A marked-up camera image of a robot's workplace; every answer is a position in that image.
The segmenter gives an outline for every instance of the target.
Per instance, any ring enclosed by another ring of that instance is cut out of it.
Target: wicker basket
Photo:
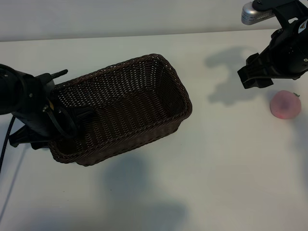
[[[89,166],[175,132],[192,113],[176,71],[159,54],[112,65],[55,87],[66,107],[91,106],[84,133],[49,142],[61,163]]]

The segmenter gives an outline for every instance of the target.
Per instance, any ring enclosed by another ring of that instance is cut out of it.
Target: wire
[[[15,116],[12,117],[8,130],[6,132],[5,138],[4,138],[3,147],[2,147],[1,156],[0,156],[0,173],[1,173],[2,163],[3,163],[4,154],[6,150],[6,145],[8,144],[9,136],[10,136],[14,121],[15,121]]]

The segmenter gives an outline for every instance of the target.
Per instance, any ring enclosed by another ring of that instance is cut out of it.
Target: pink object
[[[279,91],[270,101],[271,113],[280,119],[293,119],[301,110],[299,96],[287,90]]]

